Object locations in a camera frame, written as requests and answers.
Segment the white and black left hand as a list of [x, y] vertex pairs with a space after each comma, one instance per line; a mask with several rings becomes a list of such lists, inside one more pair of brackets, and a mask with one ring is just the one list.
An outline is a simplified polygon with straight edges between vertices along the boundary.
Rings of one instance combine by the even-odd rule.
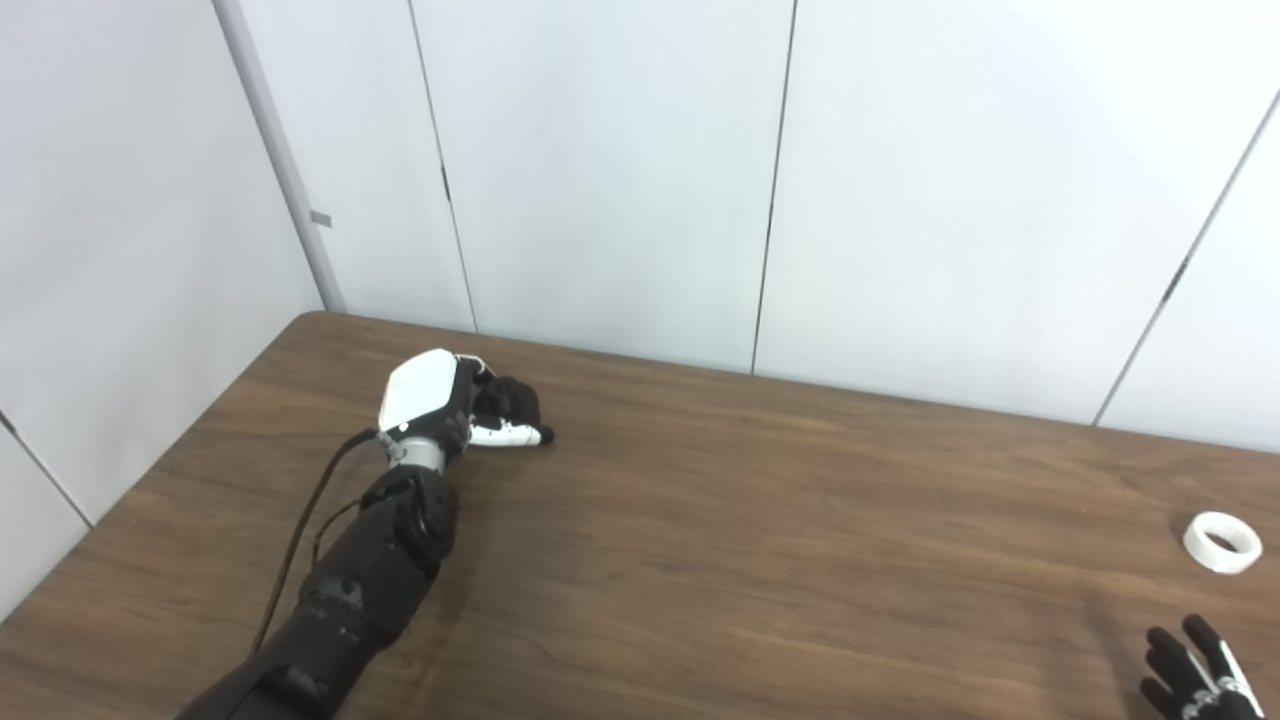
[[389, 375], [375, 437], [393, 468], [443, 473], [472, 446], [541, 447], [556, 433], [530, 384], [494, 373], [477, 356], [434, 348]]

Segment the white and black right hand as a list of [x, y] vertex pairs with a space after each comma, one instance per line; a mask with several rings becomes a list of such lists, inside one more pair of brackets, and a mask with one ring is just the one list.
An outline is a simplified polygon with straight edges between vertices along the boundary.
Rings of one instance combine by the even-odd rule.
[[1266, 719], [1231, 646], [1199, 614], [1181, 621], [1184, 644], [1170, 630], [1146, 634], [1149, 675], [1139, 692], [1162, 719]]

